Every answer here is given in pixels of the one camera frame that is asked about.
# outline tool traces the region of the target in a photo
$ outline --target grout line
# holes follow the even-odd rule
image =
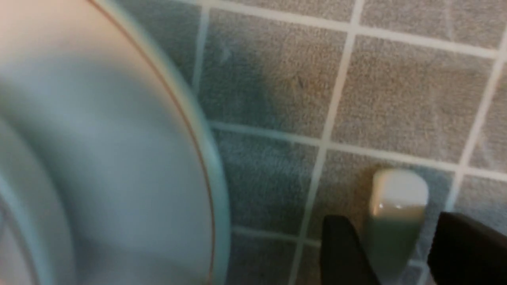
[[[320,181],[320,176],[324,168],[326,151],[327,150],[325,147],[320,147],[317,153],[317,158],[315,160],[315,166],[313,168],[312,177],[310,180],[310,187],[306,198],[305,211],[303,214],[303,220],[301,222],[301,230],[299,233],[298,243],[296,245],[296,252],[294,253],[288,285],[296,284],[296,279],[298,277],[299,265],[303,256],[303,245],[305,242],[306,232],[308,231],[308,225],[310,224],[315,197],[317,196],[318,183]]]
[[[278,140],[284,140],[289,141],[291,143],[299,143],[309,146],[320,146],[320,140],[317,138],[302,136],[302,135],[296,135],[296,134],[290,134],[290,133],[284,133],[280,131],[275,130],[267,130],[263,128],[257,128],[257,127],[250,127],[245,125],[237,125],[237,124],[229,124],[229,123],[222,123],[217,121],[209,121],[209,124],[212,128],[222,131],[230,131],[230,132],[237,132],[242,134],[249,134],[249,135],[256,135],[256,136],[262,136],[272,139],[278,139]]]
[[[203,1],[206,0],[167,0],[171,2],[180,2],[185,4],[191,4],[191,5],[201,5]]]
[[[255,229],[250,229],[250,228],[241,227],[241,226],[232,227],[232,231],[236,234],[249,236],[249,237],[268,238],[268,239],[275,239],[275,240],[298,242],[298,237],[295,235],[268,232],[268,231],[262,231],[262,230],[255,230]]]
[[[422,260],[416,260],[416,259],[410,259],[409,260],[409,263],[408,263],[409,266],[414,266],[414,267],[426,267],[426,262],[422,261]]]
[[[322,242],[320,240],[316,240],[316,239],[305,239],[304,243],[307,245],[307,246],[312,246],[312,247],[318,247],[320,248]]]
[[[386,159],[386,160],[393,160],[393,161],[398,161],[398,162],[405,162],[405,163],[416,164],[416,165],[421,165],[421,166],[426,166],[426,167],[431,167],[431,168],[446,170],[446,171],[455,171],[458,167],[458,165],[455,163],[437,161],[437,160],[416,157],[416,156],[411,156],[411,155],[406,155],[406,154],[396,153],[396,152],[368,149],[368,148],[352,146],[352,145],[347,145],[347,144],[340,144],[337,142],[330,142],[328,148],[332,149],[332,150],[346,152],[346,153],[365,155],[365,156],[369,156],[369,157]]]
[[[495,172],[495,171],[490,171],[490,170],[469,167],[465,170],[464,174],[475,176],[475,177],[488,178],[488,179],[507,182],[507,173],[501,173],[501,172]]]
[[[206,37],[208,34],[209,25],[209,10],[211,5],[208,1],[201,6],[201,19],[199,22],[199,30],[196,38],[196,51],[195,51],[195,62],[194,62],[194,74],[192,76],[192,91],[195,96],[199,95],[199,86],[201,84],[202,64],[204,62],[204,47],[206,45]]]
[[[458,169],[458,164],[443,162],[437,160],[431,160],[423,157],[411,156],[402,153],[389,152],[383,150],[369,149],[358,146],[352,146],[347,144],[341,144],[338,142],[329,142],[327,145],[324,145],[319,139],[313,137],[307,137],[303,135],[296,135],[291,133],[285,133],[276,130],[263,129],[258,127],[250,127],[246,125],[239,124],[231,124],[231,123],[222,123],[218,121],[209,121],[210,126],[215,130],[234,132],[240,134],[254,135],[259,137],[271,138],[276,140],[287,141],[289,143],[298,143],[307,146],[313,147],[325,147],[328,150],[335,150],[344,153],[351,153],[357,155],[363,155],[378,159],[392,160],[396,162],[410,163],[414,165],[420,165],[425,167],[430,167],[434,169],[444,170],[444,171],[452,171],[455,172]],[[465,169],[464,174],[488,178],[492,180],[504,181],[507,182],[507,173],[479,169],[474,167],[468,167]]]
[[[265,8],[247,6],[244,4],[216,0],[214,8],[224,11],[235,12],[243,15],[256,16],[264,19],[282,21],[293,24],[301,24],[325,29],[332,29],[338,31],[347,31],[350,24],[346,22],[338,22],[333,20],[325,20],[310,16],[298,15],[289,12],[282,12],[276,10],[269,10]]]
[[[353,28],[352,25],[348,22],[326,20],[289,12],[270,10],[266,8],[248,6],[225,0],[215,0],[212,4],[212,7],[243,15],[256,16],[264,19],[301,24],[306,26],[325,28],[337,31],[349,32],[352,29],[354,29],[355,33],[358,35],[367,35],[370,37],[402,42],[410,45],[435,48],[439,50],[446,50],[455,53],[468,54],[478,57],[496,58],[498,56],[498,51],[495,49],[476,47],[472,45],[429,38],[424,37],[422,35],[396,32],[387,29],[360,26],[359,23],[357,23],[357,25],[355,25]]]
[[[449,196],[446,201],[445,211],[452,211],[454,208],[454,203],[456,202],[456,199],[458,197],[465,171],[468,168],[468,164],[472,157],[472,153],[474,152],[477,139],[481,135],[481,128],[482,125],[484,124],[484,121],[486,120],[489,106],[493,101],[493,96],[495,95],[496,86],[502,74],[502,68],[506,57],[507,57],[507,27],[503,31],[498,57],[495,60],[495,63],[493,64],[491,74],[489,76],[486,88],[484,89],[484,93],[482,95],[481,103],[479,104],[479,110],[477,111],[474,124],[472,125],[470,134],[468,135],[468,139],[463,149],[461,159],[459,160],[459,166],[458,169],[456,170],[456,175],[452,182],[451,191],[449,192]]]
[[[498,56],[498,51],[494,49],[475,47],[471,45],[449,42],[440,39],[423,37],[421,35],[396,32],[380,28],[360,26],[358,28],[357,33],[361,35],[367,35],[370,37],[386,39],[395,42],[402,42],[410,45],[446,50],[455,53],[468,54],[478,57],[496,58]]]
[[[422,272],[421,276],[419,277],[419,281],[417,282],[417,285],[425,285],[428,281],[429,277],[429,267],[426,263],[424,263],[424,266],[421,267]]]
[[[315,166],[312,172],[310,188],[308,190],[308,196],[305,204],[305,212],[303,214],[303,220],[301,222],[299,240],[296,246],[296,252],[294,253],[294,259],[291,267],[291,273],[289,275],[288,285],[296,284],[296,279],[298,277],[299,266],[303,255],[304,241],[306,233],[308,231],[308,226],[310,224],[310,218],[315,203],[315,197],[317,196],[320,176],[322,175],[322,170],[324,168],[325,157],[327,152],[327,142],[331,138],[331,133],[333,132],[333,125],[335,123],[336,114],[338,112],[338,104],[340,103],[340,99],[342,97],[342,90],[343,86],[345,85],[345,78],[347,77],[348,66],[354,48],[356,31],[357,27],[359,26],[359,19],[361,17],[361,12],[363,10],[364,3],[365,0],[356,0],[354,3],[354,8],[352,10],[350,26],[347,33],[347,38],[345,40],[342,58],[340,60],[340,66],[338,68],[338,74],[333,89],[333,96],[331,98],[328,116],[326,117],[324,128],[322,131],[322,141],[325,143],[319,148],[317,158],[315,160]]]

